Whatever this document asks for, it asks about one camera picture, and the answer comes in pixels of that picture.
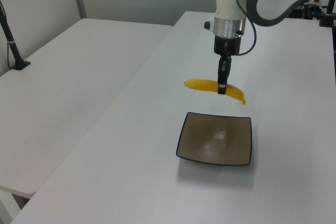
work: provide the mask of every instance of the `white table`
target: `white table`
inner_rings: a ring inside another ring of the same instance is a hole
[[[203,29],[212,17],[184,14],[13,224],[334,223],[331,30],[294,19],[257,27],[256,48],[234,58],[229,77],[244,106],[183,86],[217,78],[214,35]],[[251,42],[248,26],[242,51]],[[176,157],[188,111],[250,116],[251,165]]]
[[[30,198],[172,27],[83,19],[0,78],[0,190]]]

